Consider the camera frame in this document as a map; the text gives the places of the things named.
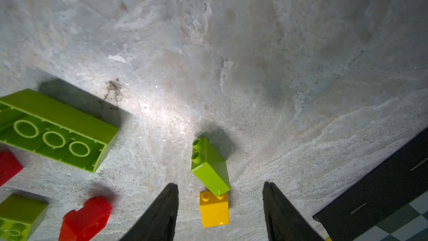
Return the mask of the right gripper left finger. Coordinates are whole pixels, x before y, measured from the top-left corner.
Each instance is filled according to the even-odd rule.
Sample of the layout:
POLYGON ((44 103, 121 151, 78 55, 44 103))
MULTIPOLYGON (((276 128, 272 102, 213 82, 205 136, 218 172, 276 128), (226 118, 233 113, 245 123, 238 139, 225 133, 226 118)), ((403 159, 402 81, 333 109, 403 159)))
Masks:
POLYGON ((172 241, 178 204, 178 186, 169 183, 121 240, 172 241))

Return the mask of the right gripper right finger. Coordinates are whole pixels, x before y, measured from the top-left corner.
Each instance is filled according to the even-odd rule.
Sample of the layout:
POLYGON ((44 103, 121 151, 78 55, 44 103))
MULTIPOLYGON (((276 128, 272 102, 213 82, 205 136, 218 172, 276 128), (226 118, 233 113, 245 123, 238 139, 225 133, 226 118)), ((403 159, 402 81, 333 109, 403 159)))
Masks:
POLYGON ((264 183, 263 202, 268 240, 321 241, 323 239, 274 183, 264 183))

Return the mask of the yellow brick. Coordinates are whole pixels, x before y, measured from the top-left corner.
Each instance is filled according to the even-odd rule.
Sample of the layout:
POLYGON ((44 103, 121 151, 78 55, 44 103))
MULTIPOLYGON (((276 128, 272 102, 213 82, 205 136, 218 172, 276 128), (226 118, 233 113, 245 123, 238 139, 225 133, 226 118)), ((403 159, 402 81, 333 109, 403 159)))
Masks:
POLYGON ((230 218, 227 193, 215 196, 210 191, 201 192, 200 212, 202 226, 204 228, 228 225, 230 223, 230 218))

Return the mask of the tall lime brick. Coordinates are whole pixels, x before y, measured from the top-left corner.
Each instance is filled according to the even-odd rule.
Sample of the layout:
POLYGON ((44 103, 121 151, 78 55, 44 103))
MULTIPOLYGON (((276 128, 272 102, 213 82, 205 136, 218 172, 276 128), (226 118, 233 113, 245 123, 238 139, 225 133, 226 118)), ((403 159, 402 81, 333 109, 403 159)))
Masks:
POLYGON ((230 191, 226 160, 208 138, 197 138, 192 148, 192 173, 217 197, 230 191))

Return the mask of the large lime 2x4 brick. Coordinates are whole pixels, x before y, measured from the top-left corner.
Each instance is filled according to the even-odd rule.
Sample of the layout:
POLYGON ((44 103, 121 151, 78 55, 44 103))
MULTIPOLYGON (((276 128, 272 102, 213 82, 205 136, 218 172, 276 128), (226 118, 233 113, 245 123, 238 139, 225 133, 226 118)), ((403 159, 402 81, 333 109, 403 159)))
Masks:
POLYGON ((31 89, 1 98, 1 143, 90 173, 119 129, 31 89))

